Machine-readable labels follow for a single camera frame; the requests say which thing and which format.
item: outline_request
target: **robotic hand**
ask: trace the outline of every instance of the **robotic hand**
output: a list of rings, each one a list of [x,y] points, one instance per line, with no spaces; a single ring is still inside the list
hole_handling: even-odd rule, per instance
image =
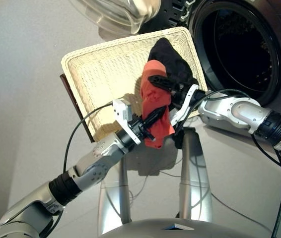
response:
[[[171,92],[172,104],[169,109],[173,126],[180,126],[180,122],[188,118],[190,109],[198,105],[200,114],[227,120],[238,128],[247,128],[250,134],[264,138],[281,152],[281,115],[260,107],[257,101],[216,92],[208,96],[195,84],[171,87],[170,84],[162,83],[166,78],[157,76],[149,80],[153,85]],[[0,220],[0,238],[42,237],[52,226],[53,215],[63,211],[81,192],[101,182],[108,170],[135,145],[140,144],[141,140],[145,137],[154,139],[147,129],[166,110],[165,107],[158,108],[143,121],[132,115],[129,103],[124,100],[114,100],[113,107],[115,118],[123,129],[109,134],[67,172],[40,186],[12,206]]]

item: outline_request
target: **gray floor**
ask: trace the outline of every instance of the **gray floor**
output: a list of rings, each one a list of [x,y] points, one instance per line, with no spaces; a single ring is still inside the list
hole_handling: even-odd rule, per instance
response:
[[[67,0],[0,0],[0,217],[8,206],[61,172],[78,117],[59,79],[60,61],[68,52],[102,42],[97,32]],[[202,124],[197,130],[213,193],[272,229],[281,196],[279,168],[247,139]],[[69,164],[91,148],[81,128]],[[180,167],[168,172],[179,175]],[[129,171],[129,179],[131,191],[137,193],[144,177]],[[175,216],[178,185],[179,179],[163,174],[147,179],[133,203],[133,220]],[[98,193],[96,186],[69,204],[51,237],[96,237]],[[214,222],[255,237],[270,236],[216,201],[213,206]]]

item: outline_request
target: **laundry basket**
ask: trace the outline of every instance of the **laundry basket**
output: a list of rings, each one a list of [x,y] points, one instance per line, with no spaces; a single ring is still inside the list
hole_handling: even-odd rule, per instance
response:
[[[140,82],[149,52],[162,37],[189,64],[201,90],[207,86],[191,35],[184,27],[126,37],[101,43],[66,54],[62,68],[69,87],[84,117],[88,112],[124,98],[132,105],[133,113],[141,115]],[[115,122],[113,108],[93,114],[85,122],[95,141],[120,128]]]

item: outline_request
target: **white wicker basket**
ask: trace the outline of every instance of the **white wicker basket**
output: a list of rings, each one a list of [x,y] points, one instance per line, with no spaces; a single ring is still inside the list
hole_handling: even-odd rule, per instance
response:
[[[186,28],[175,27],[101,43],[65,55],[62,68],[82,115],[117,98],[128,100],[133,112],[141,115],[142,70],[151,48],[162,37],[187,61],[200,88],[206,91],[191,35]],[[111,107],[95,113],[86,124],[96,141],[120,128]]]

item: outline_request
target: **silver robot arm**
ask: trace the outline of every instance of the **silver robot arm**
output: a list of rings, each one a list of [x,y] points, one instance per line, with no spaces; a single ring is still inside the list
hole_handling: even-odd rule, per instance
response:
[[[99,141],[92,152],[64,174],[47,182],[12,206],[0,220],[0,238],[38,238],[81,192],[101,182],[128,152],[115,133]]]
[[[125,100],[114,100],[113,107],[115,119],[123,129],[107,135],[75,166],[13,205],[0,220],[0,238],[44,236],[53,224],[53,215],[62,212],[81,192],[101,182],[109,169],[141,140],[153,138],[147,129],[166,110],[158,108],[142,120],[132,115],[131,105]]]
[[[211,100],[204,100],[198,111],[201,115],[215,120],[226,120],[237,128],[248,129],[250,134],[257,135],[274,149],[281,152],[281,115],[271,109],[263,108],[251,98],[225,97],[217,93]]]

